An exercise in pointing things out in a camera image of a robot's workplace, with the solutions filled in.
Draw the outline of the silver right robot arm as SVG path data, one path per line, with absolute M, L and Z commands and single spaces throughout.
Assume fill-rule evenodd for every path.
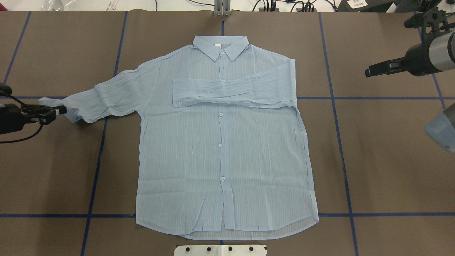
M 453 71 L 454 66 L 454 32 L 449 32 L 434 39 L 422 39 L 421 44 L 408 49 L 404 57 L 370 65 L 364 74 L 366 78 L 401 72 L 417 77 L 431 75 L 440 101 L 444 102 L 437 73 Z M 440 147 L 454 153 L 454 104 L 444 105 L 444 110 L 426 124 L 424 131 Z

